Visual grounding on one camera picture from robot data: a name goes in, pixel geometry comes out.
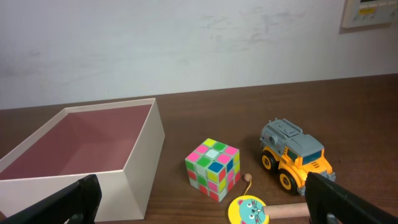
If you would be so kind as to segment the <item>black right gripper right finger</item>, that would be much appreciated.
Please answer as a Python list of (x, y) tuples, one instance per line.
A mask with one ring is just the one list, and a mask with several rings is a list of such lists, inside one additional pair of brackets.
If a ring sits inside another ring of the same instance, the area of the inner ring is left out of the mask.
[(305, 199), (314, 224), (397, 224), (397, 217), (377, 208), (326, 177), (310, 172), (305, 182)]

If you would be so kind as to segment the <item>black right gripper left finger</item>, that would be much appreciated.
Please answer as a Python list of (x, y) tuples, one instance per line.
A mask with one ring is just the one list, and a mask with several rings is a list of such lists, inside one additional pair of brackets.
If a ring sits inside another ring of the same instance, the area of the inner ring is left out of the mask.
[(1, 224), (94, 224), (102, 192), (95, 174), (77, 180)]

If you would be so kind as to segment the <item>yellow grey toy truck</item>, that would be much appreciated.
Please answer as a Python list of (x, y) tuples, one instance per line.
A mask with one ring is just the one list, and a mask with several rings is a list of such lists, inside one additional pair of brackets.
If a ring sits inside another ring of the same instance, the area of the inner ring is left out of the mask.
[(269, 121), (261, 132), (261, 162), (276, 173), (282, 188), (292, 195), (304, 195), (307, 175), (320, 174), (334, 182), (336, 174), (325, 158), (324, 146), (287, 119)]

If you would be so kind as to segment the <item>yellow wooden rattle drum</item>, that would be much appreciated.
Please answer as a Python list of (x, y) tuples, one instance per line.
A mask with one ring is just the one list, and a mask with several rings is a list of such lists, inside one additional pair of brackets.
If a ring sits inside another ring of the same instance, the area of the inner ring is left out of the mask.
[(228, 220), (231, 224), (268, 224), (270, 219), (309, 217), (306, 203), (266, 205), (261, 199), (248, 195), (252, 185), (251, 174), (245, 174), (248, 183), (242, 196), (235, 198), (228, 207)]

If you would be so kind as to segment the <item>multicoloured puzzle cube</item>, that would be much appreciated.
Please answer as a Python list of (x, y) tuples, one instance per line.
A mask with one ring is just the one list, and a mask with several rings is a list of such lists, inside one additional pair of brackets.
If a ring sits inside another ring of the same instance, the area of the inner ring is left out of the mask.
[(217, 202), (241, 178), (239, 149), (210, 138), (185, 158), (185, 166), (190, 185)]

